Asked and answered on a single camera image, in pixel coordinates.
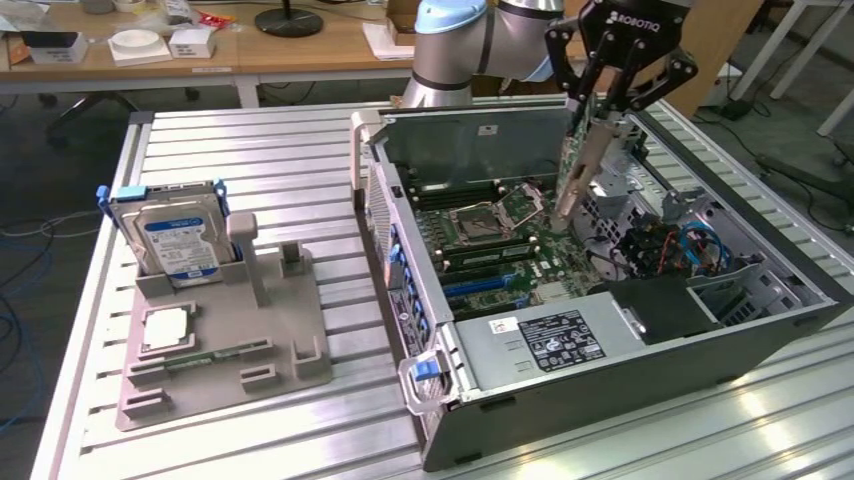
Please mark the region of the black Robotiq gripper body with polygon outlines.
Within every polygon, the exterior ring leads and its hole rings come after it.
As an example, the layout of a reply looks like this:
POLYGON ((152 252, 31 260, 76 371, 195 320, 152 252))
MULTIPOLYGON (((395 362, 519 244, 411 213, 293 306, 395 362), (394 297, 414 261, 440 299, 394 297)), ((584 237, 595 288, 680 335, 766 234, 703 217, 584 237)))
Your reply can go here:
POLYGON ((636 72, 670 54, 682 39, 690 1, 587 1, 578 26, 588 66, 636 72))

